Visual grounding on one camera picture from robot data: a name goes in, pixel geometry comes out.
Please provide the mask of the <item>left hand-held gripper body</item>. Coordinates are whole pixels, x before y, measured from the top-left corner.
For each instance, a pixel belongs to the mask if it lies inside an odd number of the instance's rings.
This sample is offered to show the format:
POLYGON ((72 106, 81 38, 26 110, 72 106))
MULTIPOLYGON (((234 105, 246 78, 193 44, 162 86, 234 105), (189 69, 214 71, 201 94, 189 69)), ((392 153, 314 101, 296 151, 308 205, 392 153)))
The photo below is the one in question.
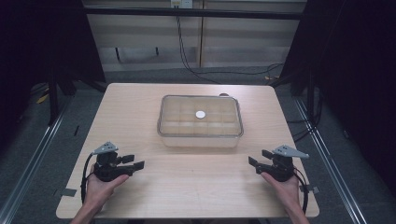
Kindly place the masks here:
POLYGON ((134 167, 120 166, 122 157, 118 156, 118 148, 111 142, 105 142, 93 151, 96 156, 94 174, 104 182, 110 182, 120 175, 132 175, 134 167))

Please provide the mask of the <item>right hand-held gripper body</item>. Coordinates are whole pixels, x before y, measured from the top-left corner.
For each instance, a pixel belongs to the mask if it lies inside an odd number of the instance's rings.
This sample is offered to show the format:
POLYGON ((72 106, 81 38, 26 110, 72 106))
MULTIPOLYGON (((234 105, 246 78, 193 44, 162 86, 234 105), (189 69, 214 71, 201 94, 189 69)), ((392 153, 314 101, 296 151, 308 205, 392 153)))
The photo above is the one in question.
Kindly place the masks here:
POLYGON ((271 165, 259 163, 255 167, 256 173, 267 173, 279 182, 285 182, 294 175, 293 158, 308 159, 309 155, 293 147, 282 145, 272 151, 274 157, 271 165))

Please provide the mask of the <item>white plastic storage box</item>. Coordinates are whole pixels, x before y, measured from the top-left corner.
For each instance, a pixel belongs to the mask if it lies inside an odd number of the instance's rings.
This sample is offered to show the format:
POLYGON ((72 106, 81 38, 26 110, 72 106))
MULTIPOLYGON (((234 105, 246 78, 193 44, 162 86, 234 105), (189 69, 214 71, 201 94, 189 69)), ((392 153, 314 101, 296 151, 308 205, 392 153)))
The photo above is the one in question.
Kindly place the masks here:
POLYGON ((236 147, 239 136, 232 135, 177 135, 163 136, 163 143, 168 147, 236 147))

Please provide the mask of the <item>clear lid with grey rim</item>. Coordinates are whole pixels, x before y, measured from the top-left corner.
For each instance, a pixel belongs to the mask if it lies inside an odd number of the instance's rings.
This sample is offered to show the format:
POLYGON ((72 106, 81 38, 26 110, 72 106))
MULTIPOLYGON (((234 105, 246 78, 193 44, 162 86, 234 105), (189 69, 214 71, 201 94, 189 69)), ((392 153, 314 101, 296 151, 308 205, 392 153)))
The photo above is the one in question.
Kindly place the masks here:
POLYGON ((165 95, 157 131, 163 137, 226 137, 243 135, 238 101, 231 96, 165 95))

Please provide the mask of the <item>person's right hand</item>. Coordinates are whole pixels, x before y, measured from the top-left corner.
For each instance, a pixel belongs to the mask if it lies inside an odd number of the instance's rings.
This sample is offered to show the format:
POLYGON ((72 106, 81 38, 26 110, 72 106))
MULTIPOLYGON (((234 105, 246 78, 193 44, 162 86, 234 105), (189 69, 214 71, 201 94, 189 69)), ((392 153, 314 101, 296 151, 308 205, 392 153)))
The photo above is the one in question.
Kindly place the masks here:
POLYGON ((299 181, 295 176, 285 182, 279 182, 267 173, 261 173, 261 176, 274 188, 277 198, 281 201, 287 212, 295 212, 301 209, 299 181))

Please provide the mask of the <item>person's left hand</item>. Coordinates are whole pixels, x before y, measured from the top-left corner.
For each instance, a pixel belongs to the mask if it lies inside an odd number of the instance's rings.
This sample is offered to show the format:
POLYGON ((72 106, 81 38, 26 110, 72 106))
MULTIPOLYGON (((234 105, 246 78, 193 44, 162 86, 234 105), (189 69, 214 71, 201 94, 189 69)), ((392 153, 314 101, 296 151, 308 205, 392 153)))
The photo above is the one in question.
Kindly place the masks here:
POLYGON ((115 189, 129 179, 128 175, 120 175, 110 182, 100 180, 95 174, 88 177, 87 192, 83 207, 94 212, 102 209, 103 205, 114 193, 115 189))

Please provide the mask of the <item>yellow floor tape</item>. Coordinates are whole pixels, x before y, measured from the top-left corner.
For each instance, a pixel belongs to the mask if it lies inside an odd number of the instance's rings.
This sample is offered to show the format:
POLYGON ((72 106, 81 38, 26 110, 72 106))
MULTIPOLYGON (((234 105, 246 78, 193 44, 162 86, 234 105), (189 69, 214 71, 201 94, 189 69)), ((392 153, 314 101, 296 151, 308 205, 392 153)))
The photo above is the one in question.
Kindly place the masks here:
POLYGON ((46 88, 43 92, 42 92, 42 94, 40 95, 40 97, 37 99, 37 103, 38 104, 42 104, 43 102, 45 102, 46 101, 46 99, 49 97, 49 95, 50 95, 50 89, 49 88, 46 88))

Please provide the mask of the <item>black curtain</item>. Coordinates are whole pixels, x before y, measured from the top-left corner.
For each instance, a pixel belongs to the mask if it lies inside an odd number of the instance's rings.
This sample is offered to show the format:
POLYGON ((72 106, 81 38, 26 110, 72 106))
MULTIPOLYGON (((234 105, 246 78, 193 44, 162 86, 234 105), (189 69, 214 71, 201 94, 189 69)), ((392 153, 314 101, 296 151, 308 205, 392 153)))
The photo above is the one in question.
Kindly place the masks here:
POLYGON ((0 0, 0 142, 15 133, 31 89, 106 80, 82 0, 0 0))
POLYGON ((396 0, 307 0, 281 78, 319 87, 396 197, 396 0))

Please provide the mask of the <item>light wooden cabinet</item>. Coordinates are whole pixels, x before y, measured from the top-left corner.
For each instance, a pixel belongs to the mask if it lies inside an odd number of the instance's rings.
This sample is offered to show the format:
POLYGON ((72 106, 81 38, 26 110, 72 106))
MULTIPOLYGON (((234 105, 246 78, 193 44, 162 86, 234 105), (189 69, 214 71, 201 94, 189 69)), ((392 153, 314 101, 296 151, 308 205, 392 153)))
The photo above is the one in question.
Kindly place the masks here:
MULTIPOLYGON (((171 7, 170 0, 82 0, 85 7, 171 7)), ((307 0, 192 0, 194 9, 303 12, 307 0)), ((90 15, 106 72, 282 63, 299 22, 231 18, 90 15)))

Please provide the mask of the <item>metal floor rail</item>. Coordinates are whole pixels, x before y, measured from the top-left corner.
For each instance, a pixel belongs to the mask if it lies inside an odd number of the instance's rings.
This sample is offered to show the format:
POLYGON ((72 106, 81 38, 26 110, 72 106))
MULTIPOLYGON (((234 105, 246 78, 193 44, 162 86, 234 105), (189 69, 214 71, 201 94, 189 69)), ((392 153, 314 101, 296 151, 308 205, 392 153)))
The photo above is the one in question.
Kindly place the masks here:
POLYGON ((47 154, 50 144, 58 132, 63 119, 64 113, 69 108, 70 103, 65 102, 62 104, 60 114, 56 117, 53 123, 46 129, 43 137, 41 138, 38 146, 35 148, 35 153, 32 159, 27 163, 21 177, 19 178, 16 187, 11 191, 7 197, 4 206, 0 210, 0 224, 11 224, 15 214, 25 196, 37 169, 47 154))
POLYGON ((331 177, 331 180, 338 194, 340 195, 340 198, 350 218, 352 219, 352 222, 354 224, 368 224, 361 210, 361 207, 357 203, 356 198, 351 193, 345 179, 341 175, 340 170, 336 165, 334 159, 332 158, 332 154, 327 148, 327 145, 325 144, 318 128, 311 121, 308 120, 308 112, 306 106, 304 105, 304 102, 301 99, 295 99, 294 102, 308 130, 308 133, 310 134, 310 138, 314 142, 318 154, 324 162, 324 165, 331 177))

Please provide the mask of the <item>black horizontal frame bar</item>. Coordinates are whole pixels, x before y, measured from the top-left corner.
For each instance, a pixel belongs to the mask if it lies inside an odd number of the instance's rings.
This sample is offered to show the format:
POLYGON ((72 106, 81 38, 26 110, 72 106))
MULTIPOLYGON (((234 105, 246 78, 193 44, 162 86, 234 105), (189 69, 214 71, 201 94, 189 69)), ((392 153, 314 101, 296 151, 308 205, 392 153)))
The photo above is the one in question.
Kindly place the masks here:
POLYGON ((175 17, 208 17, 208 18, 241 18, 267 20, 300 20, 303 13, 188 9, 188 8, 120 8, 120 7, 84 7, 86 14, 100 15, 138 15, 138 16, 175 16, 175 17))

